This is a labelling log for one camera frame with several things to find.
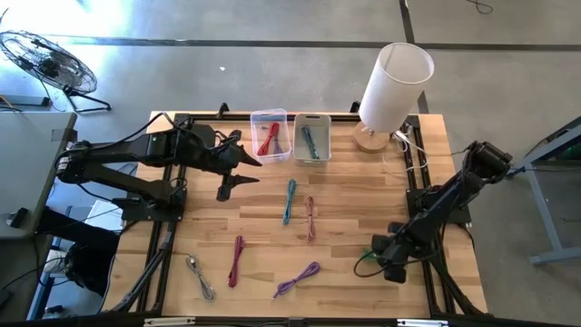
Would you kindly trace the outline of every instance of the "teal cable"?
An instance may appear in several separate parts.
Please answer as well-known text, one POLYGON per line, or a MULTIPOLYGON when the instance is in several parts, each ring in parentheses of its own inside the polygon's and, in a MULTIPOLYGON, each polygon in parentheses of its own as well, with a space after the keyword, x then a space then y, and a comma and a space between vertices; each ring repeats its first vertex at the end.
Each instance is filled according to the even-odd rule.
POLYGON ((282 216, 282 224, 289 224, 289 219, 291 218, 291 207, 292 198, 294 197, 294 192, 297 190, 297 181, 294 179, 289 180, 289 191, 287 192, 287 207, 284 209, 284 215, 282 216))

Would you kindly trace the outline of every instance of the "wooden tabletop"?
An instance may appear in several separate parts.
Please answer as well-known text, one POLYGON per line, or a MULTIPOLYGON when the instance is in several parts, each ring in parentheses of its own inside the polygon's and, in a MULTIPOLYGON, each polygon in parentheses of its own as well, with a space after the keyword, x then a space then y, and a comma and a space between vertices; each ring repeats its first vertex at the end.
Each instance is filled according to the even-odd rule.
MULTIPOLYGON (((444 183, 455 172, 444 120, 439 114, 421 114, 419 120, 431 181, 444 183)), ((249 122, 207 124, 225 134, 242 130, 241 143, 251 153, 249 122)), ((215 200, 220 176, 188 169, 188 203, 177 228, 163 315, 428 317, 420 264, 408 266, 404 284, 385 281, 382 274, 366 279, 353 274, 353 264, 363 249, 369 248, 372 234, 385 234, 390 222, 407 221, 405 191, 409 188, 403 173, 403 154, 397 146, 391 144, 385 152, 386 163, 381 154, 362 153, 351 141, 354 126, 333 123, 332 157, 326 168, 299 167, 292 158, 263 167, 239 166, 235 173, 261 181, 237 186, 225 203, 215 200), (282 213, 290 178, 298 185, 290 223, 285 226, 282 213), (309 195, 314 198, 317 233, 312 243, 307 242, 304 206, 309 195), (237 235, 244 237, 245 247, 238 285, 232 289, 227 283, 237 235), (188 253, 201 262, 203 276, 216 291, 215 302, 203 299, 198 280, 185 263, 188 253), (296 278, 314 261, 320 263, 318 274, 272 299, 279 283, 296 278)), ((149 132, 169 128, 161 118, 149 132)), ((137 175, 147 180, 161 179, 162 169, 139 165, 137 175)), ((104 310, 115 306, 141 274, 151 229, 152 223, 139 222, 122 236, 104 310)), ((468 298, 486 311, 468 236, 449 226, 444 245, 450 273, 468 298)), ((378 268, 374 262, 364 262, 359 271, 370 273, 378 268)), ((156 286, 154 275, 148 304, 153 301, 156 286)), ((441 287, 437 285, 436 290, 443 307, 441 287)))

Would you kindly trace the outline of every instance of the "concrete floor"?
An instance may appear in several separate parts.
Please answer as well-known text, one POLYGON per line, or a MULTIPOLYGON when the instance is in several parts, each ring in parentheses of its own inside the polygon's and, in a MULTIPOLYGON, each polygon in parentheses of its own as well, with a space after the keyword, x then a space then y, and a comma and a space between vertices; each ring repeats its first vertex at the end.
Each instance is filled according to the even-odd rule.
MULTIPOLYGON (((573 0, 483 0, 480 15, 459 0, 409 0, 423 43, 580 44, 573 0)), ((35 14, 15 5, 2 29, 37 33, 170 39, 403 41, 397 0, 63 1, 35 14), (48 24, 54 11, 76 13, 48 24)), ((151 110, 347 111, 359 100, 379 49, 133 47, 63 45, 99 79, 96 97, 109 114, 79 117, 80 136, 110 141, 141 126, 151 110)), ((490 141, 520 159, 538 140, 581 112, 579 52, 430 51, 436 72, 426 91, 431 113, 444 114, 454 150, 490 141)), ((42 94, 34 78, 0 61, 0 90, 42 94)), ((53 97, 58 91, 51 88, 53 97)), ((63 98, 56 99, 66 109, 63 98)), ((456 158, 457 167, 461 158, 456 158)), ((93 199, 58 187, 51 201, 93 199)), ((488 308, 508 318, 581 322, 581 261, 536 268, 528 256, 550 245, 528 186, 520 177, 489 186, 470 205, 478 267, 488 308)), ((571 231, 581 223, 569 223, 571 231)), ((579 245, 581 231, 566 242, 579 245)), ((62 286, 74 288, 70 283, 62 286)), ((57 299, 66 302, 65 298, 57 299)))

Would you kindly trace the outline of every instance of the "fan stand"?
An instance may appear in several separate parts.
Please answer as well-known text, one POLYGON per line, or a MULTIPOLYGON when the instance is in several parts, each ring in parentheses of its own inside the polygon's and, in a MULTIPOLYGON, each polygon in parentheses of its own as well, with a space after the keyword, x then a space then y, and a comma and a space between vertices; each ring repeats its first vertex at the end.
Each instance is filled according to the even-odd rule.
POLYGON ((82 113, 89 113, 89 112, 95 112, 95 111, 111 111, 111 105, 109 103, 106 103, 105 101, 99 100, 99 99, 95 99, 91 96, 85 95, 85 94, 80 94, 78 92, 76 92, 72 87, 70 86, 65 86, 63 89, 63 93, 66 96, 66 99, 69 101, 69 103, 71 103, 71 105, 73 106, 73 111, 75 111, 78 114, 82 114, 82 113), (80 96, 82 98, 91 100, 91 101, 95 101, 99 104, 104 104, 105 107, 98 107, 98 108, 91 108, 91 109, 80 109, 76 106, 76 104, 74 104, 73 99, 71 99, 71 96, 80 96))

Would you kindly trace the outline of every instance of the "white lamp shade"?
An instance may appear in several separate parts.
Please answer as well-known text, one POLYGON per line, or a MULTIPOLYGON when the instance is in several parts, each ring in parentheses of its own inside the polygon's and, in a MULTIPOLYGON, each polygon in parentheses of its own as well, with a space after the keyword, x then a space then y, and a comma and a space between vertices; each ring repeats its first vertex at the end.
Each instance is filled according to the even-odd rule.
POLYGON ((433 74, 434 62, 423 49, 406 43, 384 47, 361 100, 361 121, 375 132, 397 131, 433 74))

